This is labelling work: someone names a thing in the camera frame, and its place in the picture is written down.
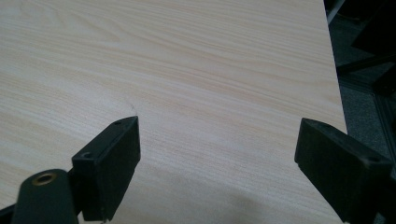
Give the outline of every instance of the wood grain surface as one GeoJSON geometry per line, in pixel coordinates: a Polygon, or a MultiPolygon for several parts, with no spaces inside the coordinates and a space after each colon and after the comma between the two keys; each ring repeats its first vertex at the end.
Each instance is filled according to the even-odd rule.
{"type": "Polygon", "coordinates": [[[0,101],[1,207],[137,114],[111,223],[341,223],[293,161],[346,129],[321,0],[2,0],[0,101]]]}

